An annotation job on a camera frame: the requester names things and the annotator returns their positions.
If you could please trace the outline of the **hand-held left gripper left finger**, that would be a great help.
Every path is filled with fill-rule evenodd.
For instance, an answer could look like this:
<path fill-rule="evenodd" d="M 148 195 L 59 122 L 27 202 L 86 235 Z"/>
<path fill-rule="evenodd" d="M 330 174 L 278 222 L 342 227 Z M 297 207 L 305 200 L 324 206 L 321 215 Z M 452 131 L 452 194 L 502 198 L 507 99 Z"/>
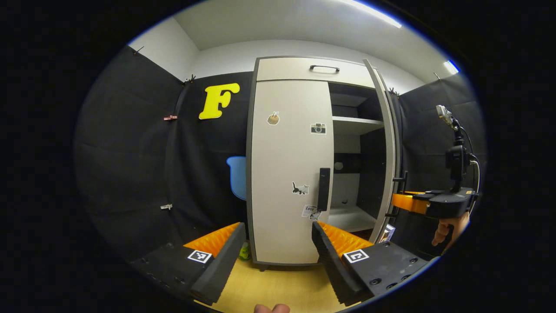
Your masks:
<path fill-rule="evenodd" d="M 211 306 L 220 299 L 245 239 L 245 224 L 237 222 L 182 246 L 163 244 L 130 265 L 171 295 Z"/>

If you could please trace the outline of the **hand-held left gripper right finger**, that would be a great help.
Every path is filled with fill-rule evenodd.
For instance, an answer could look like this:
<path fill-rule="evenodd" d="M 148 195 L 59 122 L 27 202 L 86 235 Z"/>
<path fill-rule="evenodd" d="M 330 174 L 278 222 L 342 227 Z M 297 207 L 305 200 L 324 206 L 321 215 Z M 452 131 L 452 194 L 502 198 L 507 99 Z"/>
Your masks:
<path fill-rule="evenodd" d="M 321 221 L 311 237 L 332 289 L 345 306 L 378 298 L 419 275 L 427 261 L 390 241 L 373 244 Z"/>

